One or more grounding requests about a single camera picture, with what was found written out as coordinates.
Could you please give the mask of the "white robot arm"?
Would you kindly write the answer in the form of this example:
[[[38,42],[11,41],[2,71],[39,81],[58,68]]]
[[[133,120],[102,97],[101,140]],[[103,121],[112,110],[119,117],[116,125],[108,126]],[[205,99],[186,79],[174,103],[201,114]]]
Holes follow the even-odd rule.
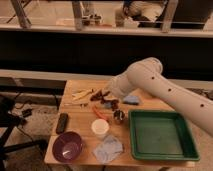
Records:
[[[213,101],[172,83],[162,76],[163,65],[154,57],[132,63],[113,77],[106,89],[124,98],[139,88],[161,99],[213,137]]]

